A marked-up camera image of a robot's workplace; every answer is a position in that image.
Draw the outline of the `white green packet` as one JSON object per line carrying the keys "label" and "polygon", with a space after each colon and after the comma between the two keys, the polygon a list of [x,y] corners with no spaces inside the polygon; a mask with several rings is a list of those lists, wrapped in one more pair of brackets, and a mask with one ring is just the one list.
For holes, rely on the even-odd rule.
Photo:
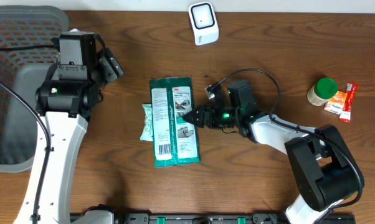
{"label": "white green packet", "polygon": [[150,80],[154,166],[197,164],[199,145],[196,128],[183,120],[194,108],[189,77]]}

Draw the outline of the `teal packet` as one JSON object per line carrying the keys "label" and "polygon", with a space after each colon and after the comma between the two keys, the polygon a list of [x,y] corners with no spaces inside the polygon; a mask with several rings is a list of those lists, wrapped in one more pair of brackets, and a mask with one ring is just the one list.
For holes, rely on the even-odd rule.
{"label": "teal packet", "polygon": [[151,104],[142,105],[145,112],[145,123],[140,136],[141,141],[153,141],[153,122],[152,122],[152,106]]}

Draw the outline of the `green lid spice jar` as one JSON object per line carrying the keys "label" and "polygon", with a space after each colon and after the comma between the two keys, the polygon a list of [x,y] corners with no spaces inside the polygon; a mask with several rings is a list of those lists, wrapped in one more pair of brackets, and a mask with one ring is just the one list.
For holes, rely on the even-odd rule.
{"label": "green lid spice jar", "polygon": [[314,106],[324,105],[338,91],[337,83],[331,78],[319,79],[307,93],[307,100]]}

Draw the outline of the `small orange box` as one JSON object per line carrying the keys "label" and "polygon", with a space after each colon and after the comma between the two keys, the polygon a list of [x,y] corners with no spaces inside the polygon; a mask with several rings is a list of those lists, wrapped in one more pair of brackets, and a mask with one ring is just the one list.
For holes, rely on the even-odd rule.
{"label": "small orange box", "polygon": [[337,91],[325,104],[324,110],[334,114],[341,114],[345,105],[347,94]]}

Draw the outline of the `small red sachet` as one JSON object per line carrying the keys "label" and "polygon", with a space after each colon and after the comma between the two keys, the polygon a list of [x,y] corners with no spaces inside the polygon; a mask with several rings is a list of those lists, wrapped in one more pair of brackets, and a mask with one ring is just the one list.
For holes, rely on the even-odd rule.
{"label": "small red sachet", "polygon": [[355,94],[358,90],[358,84],[355,82],[351,82],[347,84],[346,88],[346,100],[343,106],[343,110],[339,116],[339,120],[344,123],[351,122],[351,111],[352,105],[354,101]]}

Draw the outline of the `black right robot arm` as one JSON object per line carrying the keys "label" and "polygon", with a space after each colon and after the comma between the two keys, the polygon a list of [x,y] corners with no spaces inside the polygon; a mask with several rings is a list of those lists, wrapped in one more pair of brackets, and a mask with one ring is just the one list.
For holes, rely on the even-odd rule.
{"label": "black right robot arm", "polygon": [[288,156],[299,195],[282,213],[255,213],[253,223],[350,223],[331,213],[356,203],[363,193],[364,177],[336,127],[300,127],[259,110],[246,80],[228,84],[230,107],[210,85],[213,105],[200,105],[183,116],[198,128],[237,128],[257,144],[270,146]]}

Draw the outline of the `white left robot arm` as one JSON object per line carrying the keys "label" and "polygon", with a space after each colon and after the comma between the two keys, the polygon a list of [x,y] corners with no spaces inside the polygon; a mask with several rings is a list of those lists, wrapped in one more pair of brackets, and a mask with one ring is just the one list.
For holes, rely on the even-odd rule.
{"label": "white left robot arm", "polygon": [[123,70],[93,32],[52,39],[59,59],[35,93],[37,143],[27,191],[15,223],[70,223],[70,194],[78,151],[102,90]]}

